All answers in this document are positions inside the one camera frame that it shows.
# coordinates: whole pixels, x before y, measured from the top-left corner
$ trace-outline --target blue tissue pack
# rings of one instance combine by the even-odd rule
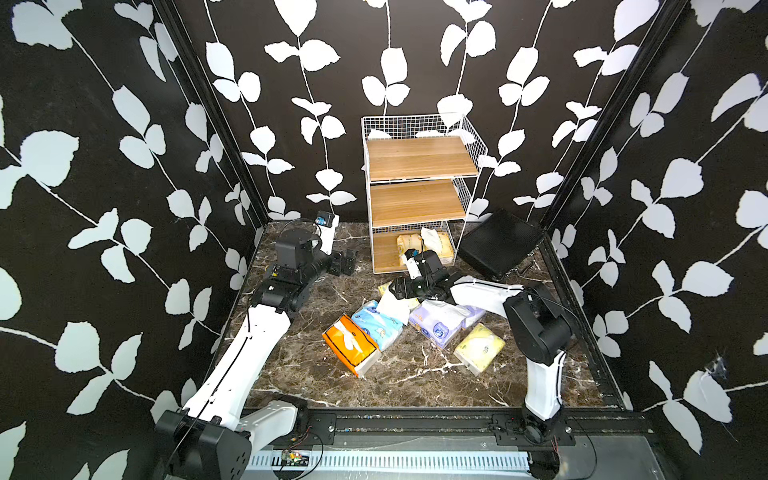
[[[386,350],[392,345],[402,331],[402,323],[382,315],[376,310],[379,302],[371,300],[352,315],[352,321],[365,332],[379,347]]]

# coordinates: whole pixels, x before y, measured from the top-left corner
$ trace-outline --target white wire basket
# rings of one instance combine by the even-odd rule
[[[450,127],[446,126],[443,121],[443,115],[448,118],[449,121],[455,120],[454,124]],[[468,209],[475,196],[475,189],[478,184],[478,177],[480,168],[478,167],[478,159],[481,155],[488,154],[488,147],[485,142],[480,138],[472,123],[466,116],[460,114],[423,114],[423,115],[399,115],[399,116],[386,116],[386,117],[363,117],[360,121],[362,129],[362,149],[365,156],[365,165],[363,170],[366,172],[366,195],[368,200],[368,220],[369,220],[369,235],[371,238],[371,257],[373,263],[374,273],[391,273],[406,271],[405,266],[395,264],[391,261],[391,253],[387,250],[382,252],[382,248],[375,245],[376,240],[379,242],[386,241],[388,243],[396,241],[396,234],[402,233],[419,233],[422,227],[431,228],[438,232],[446,232],[451,242],[451,248],[453,255],[450,258],[441,258],[441,262],[450,266],[455,262],[455,256],[461,246],[461,239],[464,234],[466,225]],[[469,157],[472,159],[472,163],[475,165],[477,173],[471,175],[440,175],[433,174],[428,177],[420,178],[408,178],[403,180],[374,180],[370,179],[370,156],[368,149],[369,140],[399,140],[407,138],[419,138],[419,137],[444,137],[446,135],[455,135],[462,139],[465,149]],[[466,179],[471,178],[473,181],[472,190],[470,191],[467,186]],[[387,227],[374,227],[372,219],[371,208],[371,186],[377,184],[398,184],[413,181],[427,181],[427,180],[441,180],[451,179],[453,186],[456,190],[458,200],[464,210],[464,217],[462,221],[462,230],[455,241],[451,231],[449,229],[448,220],[429,221],[421,223],[404,223],[398,225],[390,225]],[[377,253],[379,254],[379,262],[377,262]]]

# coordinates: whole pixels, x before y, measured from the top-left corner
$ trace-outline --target black storage box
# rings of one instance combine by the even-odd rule
[[[499,281],[544,238],[537,227],[504,209],[464,235],[458,256],[489,280]]]

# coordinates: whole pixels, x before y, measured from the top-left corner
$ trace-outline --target white tissue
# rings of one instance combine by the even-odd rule
[[[434,250],[438,255],[442,254],[442,242],[437,230],[422,227],[422,240],[424,241],[424,250]]]
[[[443,323],[449,329],[456,329],[462,321],[470,315],[469,310],[463,306],[451,305],[450,303],[439,300],[424,300],[422,307],[427,309],[430,315],[433,315],[439,322]]]
[[[382,295],[382,299],[379,300],[379,306],[376,310],[382,315],[386,315],[389,318],[398,320],[403,325],[408,323],[408,317],[411,315],[411,309],[408,306],[408,300],[398,300],[392,295],[392,292],[387,289]]]

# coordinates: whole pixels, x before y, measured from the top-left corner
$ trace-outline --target wooden shelf board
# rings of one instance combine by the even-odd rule
[[[464,208],[450,180],[371,185],[374,228],[464,217]]]
[[[397,252],[397,237],[410,233],[421,233],[421,230],[400,230],[397,232],[382,232],[373,234],[373,272],[394,273],[405,272],[408,269],[400,265],[400,255]],[[446,266],[453,265],[455,258],[440,259]]]
[[[371,181],[465,177],[478,170],[459,137],[369,140]]]

